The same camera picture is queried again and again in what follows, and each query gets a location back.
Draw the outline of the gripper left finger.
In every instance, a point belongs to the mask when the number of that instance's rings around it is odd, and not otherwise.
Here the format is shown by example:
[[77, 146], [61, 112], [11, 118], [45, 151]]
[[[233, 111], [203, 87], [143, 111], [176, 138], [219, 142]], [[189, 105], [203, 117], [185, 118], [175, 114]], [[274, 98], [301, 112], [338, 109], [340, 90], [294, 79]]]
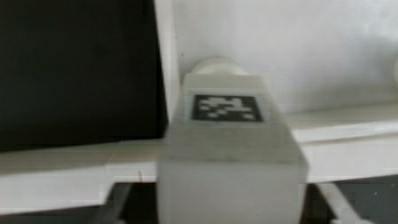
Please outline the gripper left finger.
[[100, 224], [159, 224], [155, 183], [114, 185], [100, 207]]

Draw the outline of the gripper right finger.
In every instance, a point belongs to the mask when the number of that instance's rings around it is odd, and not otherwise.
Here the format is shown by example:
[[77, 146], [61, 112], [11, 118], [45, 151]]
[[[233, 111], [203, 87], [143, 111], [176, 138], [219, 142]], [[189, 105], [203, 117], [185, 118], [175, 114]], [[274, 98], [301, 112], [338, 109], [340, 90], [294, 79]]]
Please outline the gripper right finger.
[[335, 183], [308, 185], [301, 224], [374, 224], [359, 216]]

